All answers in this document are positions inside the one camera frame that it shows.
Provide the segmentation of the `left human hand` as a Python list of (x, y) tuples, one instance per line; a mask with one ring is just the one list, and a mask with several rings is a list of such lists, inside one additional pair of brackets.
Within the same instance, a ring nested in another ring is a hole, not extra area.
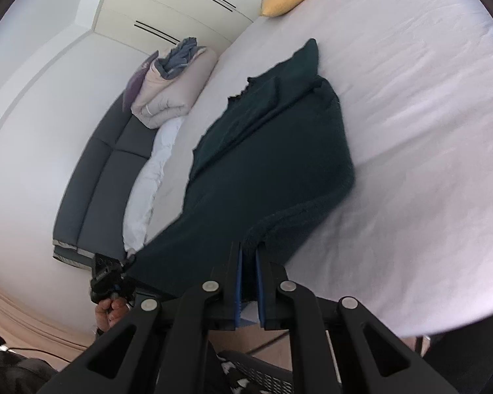
[(107, 332), (116, 325), (128, 312), (130, 306), (124, 298), (107, 298), (100, 301), (95, 307), (97, 331)]

